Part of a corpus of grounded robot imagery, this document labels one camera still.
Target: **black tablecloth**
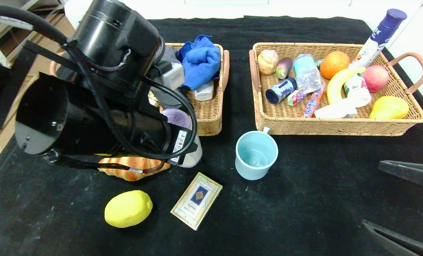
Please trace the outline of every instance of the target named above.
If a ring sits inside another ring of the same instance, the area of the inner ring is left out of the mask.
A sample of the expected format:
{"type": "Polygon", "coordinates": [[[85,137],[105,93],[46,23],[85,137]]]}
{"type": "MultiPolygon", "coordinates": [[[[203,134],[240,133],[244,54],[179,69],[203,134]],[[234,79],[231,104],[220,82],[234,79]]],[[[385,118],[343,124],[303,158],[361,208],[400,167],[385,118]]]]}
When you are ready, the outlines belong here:
{"type": "MultiPolygon", "coordinates": [[[[377,170],[380,160],[423,163],[423,123],[400,137],[273,136],[279,157],[261,180],[241,178],[234,146],[254,130],[248,51],[256,42],[364,43],[363,21],[345,18],[152,21],[166,42],[212,34],[231,52],[223,130],[202,137],[203,159],[127,182],[46,164],[10,141],[0,156],[0,255],[389,255],[363,219],[423,242],[423,187],[377,170]],[[224,186],[198,231],[170,210],[202,172],[224,186]],[[104,207],[142,190],[154,203],[141,224],[118,229],[104,207]]],[[[408,86],[412,83],[396,67],[408,86]]],[[[423,97],[416,93],[423,107],[423,97]]]]}

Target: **woven basket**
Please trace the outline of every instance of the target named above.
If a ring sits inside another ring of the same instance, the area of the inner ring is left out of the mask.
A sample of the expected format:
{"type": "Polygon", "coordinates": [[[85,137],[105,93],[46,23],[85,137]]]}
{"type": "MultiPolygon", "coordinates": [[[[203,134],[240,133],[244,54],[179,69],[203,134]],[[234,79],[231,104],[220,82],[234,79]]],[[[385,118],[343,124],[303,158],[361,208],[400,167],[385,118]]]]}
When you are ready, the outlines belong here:
{"type": "MultiPolygon", "coordinates": [[[[301,53],[310,53],[314,59],[325,58],[335,50],[346,53],[352,60],[358,54],[362,45],[353,44],[325,44],[325,43],[257,43],[250,50],[250,69],[255,109],[255,126],[258,130],[270,127],[270,133],[275,135],[370,135],[370,136],[401,136],[409,128],[423,122],[423,110],[412,96],[412,93],[423,83],[422,78],[411,88],[407,88],[393,65],[406,56],[415,57],[422,65],[423,57],[417,53],[406,53],[389,62],[380,53],[372,65],[384,65],[389,73],[387,86],[380,92],[372,93],[371,103],[359,107],[358,118],[300,118],[308,103],[306,97],[296,106],[287,104],[286,100],[279,104],[271,104],[265,97],[265,91],[278,82],[275,74],[260,76],[257,66],[257,55],[262,50],[276,50],[279,58],[295,58],[301,53]],[[409,105],[408,115],[404,119],[369,119],[374,102],[382,96],[397,96],[404,99],[409,105]]],[[[323,84],[328,84],[328,79],[322,78],[323,84]]],[[[319,108],[327,105],[327,96],[324,95],[319,103],[319,108]]]]}
{"type": "MultiPolygon", "coordinates": [[[[184,44],[166,43],[174,49],[180,49],[184,44]]],[[[215,80],[215,88],[213,99],[207,101],[197,101],[194,92],[184,90],[184,94],[192,103],[194,112],[197,117],[197,134],[199,136],[215,136],[222,129],[222,101],[224,98],[224,90],[229,80],[229,51],[224,50],[222,46],[215,44],[221,51],[221,68],[219,71],[219,80],[215,80]]]]}

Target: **apple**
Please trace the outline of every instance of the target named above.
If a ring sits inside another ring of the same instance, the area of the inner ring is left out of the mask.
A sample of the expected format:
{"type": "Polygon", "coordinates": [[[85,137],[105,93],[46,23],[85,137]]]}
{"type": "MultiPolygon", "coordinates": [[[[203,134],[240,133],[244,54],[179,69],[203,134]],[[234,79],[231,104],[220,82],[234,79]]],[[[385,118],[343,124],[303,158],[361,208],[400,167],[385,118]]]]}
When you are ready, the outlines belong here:
{"type": "Polygon", "coordinates": [[[387,85],[388,72],[383,65],[372,65],[363,72],[369,92],[378,92],[387,85]]]}

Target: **blue cloth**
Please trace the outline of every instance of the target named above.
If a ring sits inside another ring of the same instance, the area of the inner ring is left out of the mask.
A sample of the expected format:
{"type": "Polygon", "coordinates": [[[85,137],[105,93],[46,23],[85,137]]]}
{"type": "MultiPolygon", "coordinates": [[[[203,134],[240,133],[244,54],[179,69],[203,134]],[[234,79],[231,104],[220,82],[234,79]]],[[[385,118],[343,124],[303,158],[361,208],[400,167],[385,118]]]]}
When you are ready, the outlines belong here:
{"type": "Polygon", "coordinates": [[[184,67],[183,85],[193,91],[219,77],[216,72],[221,64],[221,52],[210,38],[199,34],[194,43],[186,42],[178,52],[178,59],[184,67]]]}

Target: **orange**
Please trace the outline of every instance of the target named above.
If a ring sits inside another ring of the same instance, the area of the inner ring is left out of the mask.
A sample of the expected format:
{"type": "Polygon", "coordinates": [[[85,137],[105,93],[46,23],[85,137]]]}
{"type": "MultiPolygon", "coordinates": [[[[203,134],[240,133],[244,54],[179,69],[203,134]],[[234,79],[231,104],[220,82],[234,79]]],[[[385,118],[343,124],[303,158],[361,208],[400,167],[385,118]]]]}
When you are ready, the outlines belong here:
{"type": "Polygon", "coordinates": [[[320,66],[320,71],[326,79],[332,77],[343,69],[348,68],[350,63],[349,57],[340,51],[330,52],[320,66]]]}

